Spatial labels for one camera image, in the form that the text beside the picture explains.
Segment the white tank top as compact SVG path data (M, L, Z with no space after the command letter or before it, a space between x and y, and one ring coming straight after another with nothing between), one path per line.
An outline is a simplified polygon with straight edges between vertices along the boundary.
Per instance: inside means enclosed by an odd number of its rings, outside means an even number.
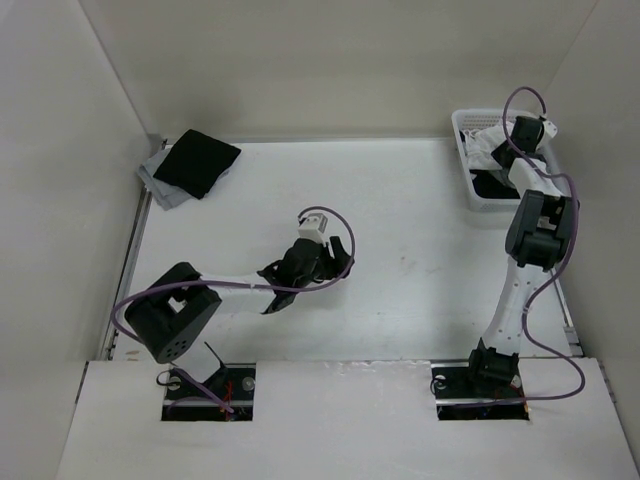
M510 134L514 122L507 121L507 131ZM482 130L463 131L465 140L466 163L470 170L498 171L502 169L492 158L491 152L503 141L506 141L502 125L500 123ZM552 139L542 138L538 147L549 143Z

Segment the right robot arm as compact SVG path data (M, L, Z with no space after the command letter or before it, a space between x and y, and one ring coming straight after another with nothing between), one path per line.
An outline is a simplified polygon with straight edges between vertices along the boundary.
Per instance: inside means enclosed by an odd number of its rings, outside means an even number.
M556 186L538 156L549 123L518 116L506 128L505 141L492 152L506 172L520 203L507 231L507 274L493 318L464 370L464 384L483 396L507 388L519 375L519 353L532 299L561 264L575 237L576 206Z

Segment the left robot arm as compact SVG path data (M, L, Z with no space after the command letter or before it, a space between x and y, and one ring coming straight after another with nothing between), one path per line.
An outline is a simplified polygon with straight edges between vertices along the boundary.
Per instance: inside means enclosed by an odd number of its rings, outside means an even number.
M159 364L186 371L190 386L206 399L224 387L222 361L207 358L207 325L240 314L271 315L289 307L301 290L349 275L354 254L338 236L327 243L299 238L284 256L248 277L204 285L188 262L179 262L133 300L124 318Z

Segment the folded black tank top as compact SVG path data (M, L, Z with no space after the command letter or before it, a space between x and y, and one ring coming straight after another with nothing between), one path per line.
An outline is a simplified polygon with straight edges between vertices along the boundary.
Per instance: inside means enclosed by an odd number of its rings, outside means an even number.
M169 149L153 177L200 200L241 152L236 146L189 129Z

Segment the folded grey tank top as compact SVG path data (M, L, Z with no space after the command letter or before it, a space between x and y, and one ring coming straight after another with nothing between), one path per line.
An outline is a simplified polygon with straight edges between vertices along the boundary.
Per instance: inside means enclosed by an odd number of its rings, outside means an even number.
M194 197L185 190L154 177L154 174L169 153L169 149L160 150L137 168L137 175L143 182L145 188L151 193L153 199L164 211L174 209L186 201L194 199Z

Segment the white plastic laundry basket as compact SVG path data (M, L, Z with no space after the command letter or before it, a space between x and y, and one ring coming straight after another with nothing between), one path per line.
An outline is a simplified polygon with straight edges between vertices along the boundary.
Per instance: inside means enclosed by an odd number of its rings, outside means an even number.
M493 151L505 142L502 121L511 132L519 117L540 119L528 111L460 109L451 115L459 161L467 189L469 208L481 213L513 213L519 204L517 191L508 184Z

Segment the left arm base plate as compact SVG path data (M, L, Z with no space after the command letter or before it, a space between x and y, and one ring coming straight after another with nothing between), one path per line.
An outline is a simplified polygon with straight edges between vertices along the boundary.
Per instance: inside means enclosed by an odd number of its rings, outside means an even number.
M219 406L175 368L162 371L156 384L164 388L161 420L164 422L246 422L253 419L256 391L254 364L220 366L207 380L200 381L232 412Z

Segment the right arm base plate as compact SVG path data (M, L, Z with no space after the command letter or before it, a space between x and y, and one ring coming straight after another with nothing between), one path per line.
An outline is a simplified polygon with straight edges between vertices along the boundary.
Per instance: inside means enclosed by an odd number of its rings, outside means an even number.
M466 362L432 363L430 390L436 414L442 421L497 421L530 419L528 406L516 401L524 396L519 378L515 382L473 382Z

